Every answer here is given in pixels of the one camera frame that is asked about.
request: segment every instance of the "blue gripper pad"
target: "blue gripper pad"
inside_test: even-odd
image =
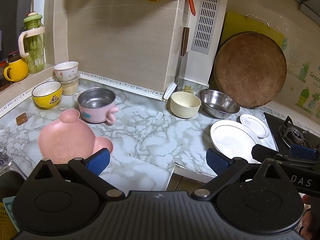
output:
[[[99,176],[110,163],[110,152],[107,148],[102,148],[87,158],[85,162],[85,166],[95,175]]]
[[[295,158],[313,160],[315,161],[318,158],[315,149],[307,148],[301,145],[294,144],[290,147],[290,153]]]
[[[207,150],[207,164],[209,167],[217,174],[224,172],[227,168],[233,164],[233,160],[219,152],[214,148],[209,148]]]

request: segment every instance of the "wooden cutting board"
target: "wooden cutting board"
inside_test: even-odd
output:
[[[239,33],[219,49],[214,78],[221,92],[246,108],[263,106],[281,90],[287,65],[281,48],[255,32]]]

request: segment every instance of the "marble countertop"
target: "marble countertop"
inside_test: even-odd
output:
[[[104,86],[85,80],[80,80],[79,84],[80,91]],[[96,136],[110,138],[115,146],[110,164],[100,177],[127,194],[129,190],[165,190],[175,163],[216,175],[207,165],[205,154],[213,147],[210,127],[219,119],[212,118],[202,109],[191,119],[181,119],[165,109],[161,101],[108,88],[116,93],[116,104],[120,109],[116,113],[116,123],[88,124]],[[40,109],[32,98],[28,98],[0,119],[0,147],[7,147],[27,176],[42,159],[38,148],[40,131],[70,108],[78,109],[75,95],[63,96],[50,110]],[[228,119],[236,121],[241,114],[252,114],[267,124],[264,112],[285,119],[266,107],[241,108]],[[18,126],[15,118],[22,113],[27,114],[28,122]],[[276,150],[271,134],[261,142]]]

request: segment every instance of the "pink bear-shaped plate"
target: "pink bear-shaped plate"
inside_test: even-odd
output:
[[[95,137],[79,116],[79,111],[68,109],[60,114],[58,120],[42,129],[38,144],[44,158],[51,159],[54,164],[62,164],[75,157],[86,159],[102,148],[107,148],[110,155],[113,153],[112,141],[106,137]]]

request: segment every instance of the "black stove top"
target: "black stove top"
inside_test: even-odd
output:
[[[290,148],[289,146],[284,142],[284,140],[281,138],[280,133],[279,133],[279,127],[284,125],[284,120],[275,117],[271,114],[268,113],[264,113],[268,126],[270,128],[270,131],[272,133],[272,136],[278,146],[278,150],[280,153],[291,156],[290,153]],[[304,129],[294,125],[293,126],[295,129],[297,129],[298,131],[300,131],[301,133],[305,132]],[[311,145],[311,148],[315,148],[316,145],[320,142],[320,138],[312,133],[307,133],[304,134],[304,138],[306,141],[308,141]]]

